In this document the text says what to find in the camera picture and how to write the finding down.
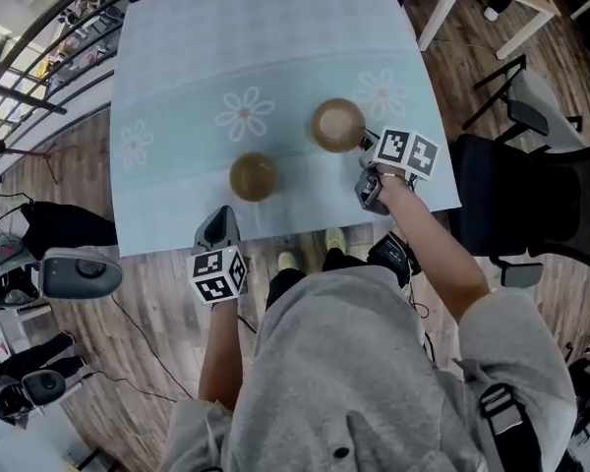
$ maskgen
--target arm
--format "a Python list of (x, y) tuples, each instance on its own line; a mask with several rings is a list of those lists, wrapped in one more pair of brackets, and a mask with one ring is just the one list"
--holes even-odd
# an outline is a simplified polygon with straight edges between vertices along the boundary
[(402, 230), (424, 274), (459, 323), (490, 287), (472, 256), (431, 215), (426, 205), (395, 176), (382, 176), (379, 199)]
[(206, 357), (199, 379), (199, 400), (219, 401), (233, 411), (242, 384), (238, 302), (232, 299), (218, 303), (212, 309)]

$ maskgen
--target railing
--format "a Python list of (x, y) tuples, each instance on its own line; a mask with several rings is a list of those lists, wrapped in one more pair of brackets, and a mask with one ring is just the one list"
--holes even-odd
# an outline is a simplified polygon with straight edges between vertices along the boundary
[[(53, 82), (57, 79), (57, 76), (62, 72), (65, 73), (66, 69), (75, 59), (79, 58), (82, 54), (86, 54), (93, 47), (105, 41), (115, 34), (119, 33), (124, 20), (124, 7), (132, 2), (139, 0), (105, 0), (104, 3), (97, 5), (94, 10), (86, 13), (77, 18), (71, 25), (66, 25), (66, 28), (52, 40), (48, 46), (41, 51), (36, 58), (34, 58), (26, 68), (23, 70), (14, 70), (13, 64), (21, 57), (23, 52), (27, 49), (30, 43), (32, 43), (37, 36), (46, 27), (51, 25), (55, 20), (65, 11), (68, 7), (74, 6), (75, 2), (79, 0), (57, 0), (53, 3), (35, 22), (22, 34), (20, 39), (13, 45), (11, 50), (4, 56), (0, 61), (0, 81), (6, 73), (18, 72), (16, 80), (8, 87), (0, 85), (0, 108), (3, 106), (5, 100), (9, 99), (13, 103), (13, 106), (6, 115), (0, 115), (0, 130), (5, 127), (9, 127), (7, 134), (2, 137), (1, 140), (6, 141), (10, 136), (18, 130), (18, 128), (24, 123), (25, 120), (29, 119), (32, 113), (37, 109), (44, 109), (47, 111), (45, 115), (51, 113), (65, 115), (67, 110), (61, 104), (67, 100), (63, 100), (63, 103), (54, 103), (49, 100), (53, 95), (64, 89), (76, 79), (87, 73), (91, 69), (99, 66), (108, 59), (114, 57), (117, 52), (116, 47), (103, 48), (102, 54), (97, 57), (93, 62), (86, 64), (83, 68), (78, 70), (74, 75), (69, 77), (63, 83)], [(92, 28), (92, 21), (98, 19), (105, 23), (104, 30), (94, 32), (91, 30), (87, 32), (85, 41), (83, 41), (83, 32), (80, 31), (84, 26)], [(33, 72), (33, 69), (44, 62), (50, 55), (58, 56), (57, 50), (61, 44), (65, 44), (66, 40), (70, 37), (78, 36), (81, 39), (78, 40), (78, 46), (72, 52), (64, 54), (65, 57), (61, 61), (55, 61), (52, 66), (39, 75)], [(19, 88), (23, 85), (23, 81), (26, 80), (28, 84), (32, 84), (27, 92), (22, 92)], [(20, 107), (28, 106), (29, 110), (25, 113), (18, 121), (13, 120), (14, 114)], [(10, 142), (10, 146), (14, 145), (17, 140)]]

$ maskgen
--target brown cup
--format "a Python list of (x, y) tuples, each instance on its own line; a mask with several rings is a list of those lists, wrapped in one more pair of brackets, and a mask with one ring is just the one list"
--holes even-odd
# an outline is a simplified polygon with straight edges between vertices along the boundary
[(320, 147), (330, 152), (347, 152), (363, 140), (365, 116), (349, 99), (333, 98), (322, 103), (313, 115), (311, 132)]
[(229, 185), (241, 200), (251, 203), (265, 200), (277, 185), (277, 166), (263, 153), (244, 153), (229, 170)]

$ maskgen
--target black strap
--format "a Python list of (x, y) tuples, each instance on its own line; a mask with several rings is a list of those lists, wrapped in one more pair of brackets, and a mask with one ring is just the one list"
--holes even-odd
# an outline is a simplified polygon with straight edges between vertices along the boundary
[(542, 472), (538, 437), (523, 404), (511, 386), (490, 386), (480, 399), (481, 415), (488, 421), (505, 472)]

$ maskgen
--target daisy print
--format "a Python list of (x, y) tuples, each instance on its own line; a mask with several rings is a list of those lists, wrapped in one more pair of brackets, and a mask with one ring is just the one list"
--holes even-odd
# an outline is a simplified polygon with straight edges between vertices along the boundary
[(147, 147), (153, 143), (153, 134), (145, 130), (145, 121), (136, 121), (134, 127), (125, 126), (120, 132), (120, 139), (122, 144), (118, 147), (118, 155), (124, 169), (147, 162)]
[(354, 101), (365, 114), (380, 120), (388, 113), (395, 117), (404, 117), (406, 110), (403, 99), (408, 96), (407, 89), (395, 82), (393, 72), (383, 69), (378, 75), (362, 72), (358, 76), (361, 88), (354, 92)]
[(266, 124), (262, 116), (270, 114), (275, 109), (272, 101), (260, 101), (260, 90), (256, 87), (248, 88), (240, 98), (233, 92), (223, 97), (228, 108), (214, 119), (216, 126), (229, 126), (229, 140), (238, 142), (246, 132), (257, 137), (266, 133)]

